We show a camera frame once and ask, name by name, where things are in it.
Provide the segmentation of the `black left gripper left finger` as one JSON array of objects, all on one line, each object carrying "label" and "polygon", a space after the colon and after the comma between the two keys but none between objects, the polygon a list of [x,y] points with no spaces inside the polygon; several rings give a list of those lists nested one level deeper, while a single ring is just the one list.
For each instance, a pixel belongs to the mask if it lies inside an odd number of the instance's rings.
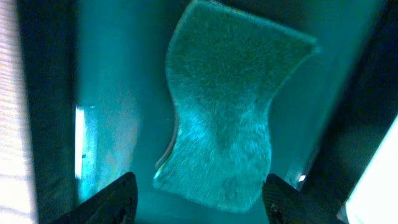
[{"label": "black left gripper left finger", "polygon": [[137,204],[136,176],[127,172],[51,224],[134,224]]}]

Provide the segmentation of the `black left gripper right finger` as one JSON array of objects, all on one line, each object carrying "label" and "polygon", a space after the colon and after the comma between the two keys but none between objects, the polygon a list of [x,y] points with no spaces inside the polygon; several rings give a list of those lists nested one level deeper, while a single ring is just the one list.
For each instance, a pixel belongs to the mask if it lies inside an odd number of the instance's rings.
[{"label": "black left gripper right finger", "polygon": [[342,221],[314,199],[275,174],[262,186],[262,201],[270,224],[339,224]]}]

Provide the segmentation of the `green scouring sponge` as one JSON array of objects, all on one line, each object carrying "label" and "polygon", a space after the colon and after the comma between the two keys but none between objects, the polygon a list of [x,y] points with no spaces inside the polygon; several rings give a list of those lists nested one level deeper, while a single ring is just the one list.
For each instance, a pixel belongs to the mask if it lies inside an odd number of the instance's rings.
[{"label": "green scouring sponge", "polygon": [[176,125],[156,164],[154,187],[246,213],[271,169],[272,101],[317,50],[308,34],[213,1],[192,1],[165,57]]}]

